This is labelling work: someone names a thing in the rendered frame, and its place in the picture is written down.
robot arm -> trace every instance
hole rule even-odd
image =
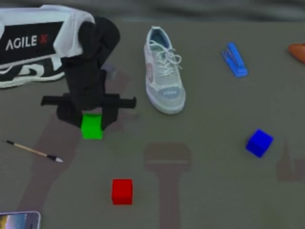
[[[105,117],[117,116],[118,108],[135,107],[135,98],[123,100],[105,92],[106,72],[101,67],[119,40],[112,22],[85,11],[58,5],[0,9],[0,69],[60,57],[70,93],[45,96],[41,103],[58,105],[58,111],[67,107],[80,115],[102,107]]]

blue cube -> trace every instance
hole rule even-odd
[[[262,157],[273,141],[273,137],[258,129],[248,140],[246,149],[257,157]]]

red cube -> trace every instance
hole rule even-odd
[[[132,180],[114,179],[112,180],[112,203],[114,205],[132,204]]]

shoe sole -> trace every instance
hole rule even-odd
[[[51,76],[51,77],[37,77],[37,76],[16,77],[12,81],[0,82],[0,88],[17,87],[17,86],[21,86],[21,85],[24,85],[26,83],[32,83],[32,82],[56,81],[56,80],[61,79],[64,75],[65,75],[65,73],[62,72],[62,73],[59,73],[59,74]]]
[[[176,106],[176,107],[167,107],[162,105],[161,103],[159,103],[155,97],[149,92],[149,90],[146,87],[146,93],[147,96],[151,102],[151,104],[160,112],[167,114],[167,115],[175,115],[177,113],[180,113],[183,108],[184,108],[184,104],[185,104],[185,98],[183,100],[183,103],[181,103],[181,105]]]

red x logo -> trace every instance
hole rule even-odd
[[[39,37],[39,43],[40,44],[46,44],[48,42],[48,35],[47,34],[42,34]]]

